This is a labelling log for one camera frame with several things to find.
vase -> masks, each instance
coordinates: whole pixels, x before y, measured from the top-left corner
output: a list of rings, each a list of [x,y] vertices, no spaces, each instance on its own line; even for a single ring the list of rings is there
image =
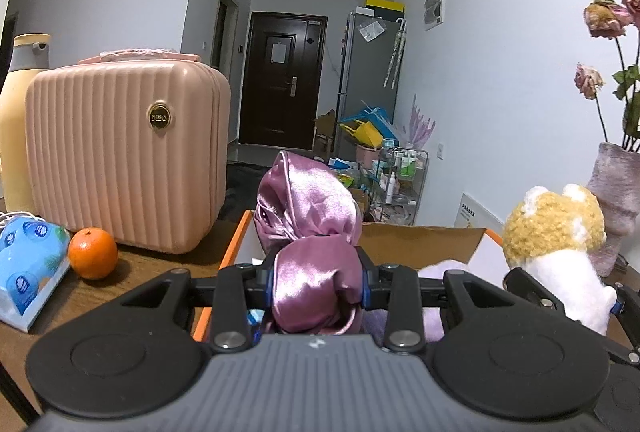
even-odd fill
[[[606,277],[616,263],[622,238],[633,232],[640,214],[640,154],[601,143],[587,188],[598,199],[607,234],[606,242],[589,257],[598,275]]]
[[[45,34],[14,39],[9,72],[0,92],[0,178],[8,212],[35,211],[27,163],[24,100],[34,76],[49,69],[49,40]]]

plush toy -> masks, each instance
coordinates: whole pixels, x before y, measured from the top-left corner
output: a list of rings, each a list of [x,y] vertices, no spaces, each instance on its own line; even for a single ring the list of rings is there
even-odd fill
[[[567,185],[562,195],[544,187],[526,193],[504,225],[504,256],[564,304],[567,317],[605,335],[616,290],[603,286],[587,252],[607,236],[598,200],[586,188]]]

doorway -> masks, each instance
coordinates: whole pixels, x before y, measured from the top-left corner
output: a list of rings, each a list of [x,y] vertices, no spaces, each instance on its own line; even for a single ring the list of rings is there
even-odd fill
[[[237,25],[238,5],[233,0],[220,0],[209,65],[219,70],[227,80],[231,74]]]
[[[2,28],[2,39],[0,40],[0,91],[4,86],[4,80],[9,73],[11,55],[14,52],[15,24],[18,21],[18,14],[7,16]]]
[[[239,142],[311,150],[326,17],[254,12]]]

blue tissue box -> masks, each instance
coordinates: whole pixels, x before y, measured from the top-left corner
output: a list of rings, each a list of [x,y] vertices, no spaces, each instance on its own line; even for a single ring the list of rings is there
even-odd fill
[[[69,269],[68,232],[56,224],[16,217],[0,234],[0,320],[28,332]]]

refrigerator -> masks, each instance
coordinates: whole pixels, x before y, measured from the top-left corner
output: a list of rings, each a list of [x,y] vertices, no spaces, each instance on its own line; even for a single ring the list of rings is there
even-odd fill
[[[398,94],[397,83],[395,88],[391,88],[395,67],[386,88],[383,86],[400,24],[385,20],[385,31],[367,42],[358,29],[366,20],[371,20],[371,17],[355,12],[351,12],[347,19],[336,108],[338,122],[360,112],[365,107],[363,101],[372,108],[383,107],[393,122]],[[338,125],[334,141],[334,156],[347,161],[356,160],[356,145],[347,139]]]

